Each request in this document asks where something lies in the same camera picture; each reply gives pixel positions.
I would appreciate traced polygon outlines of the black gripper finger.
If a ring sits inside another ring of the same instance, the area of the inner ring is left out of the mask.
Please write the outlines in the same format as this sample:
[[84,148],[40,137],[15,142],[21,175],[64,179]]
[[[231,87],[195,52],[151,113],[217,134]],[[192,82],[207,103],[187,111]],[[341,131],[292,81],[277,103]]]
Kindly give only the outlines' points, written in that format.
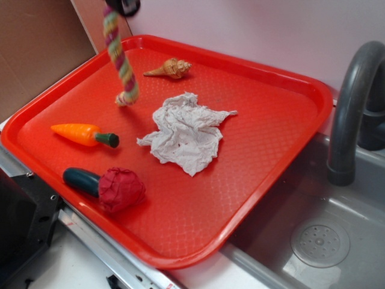
[[121,16],[135,16],[141,7],[140,0],[105,0],[106,4]]

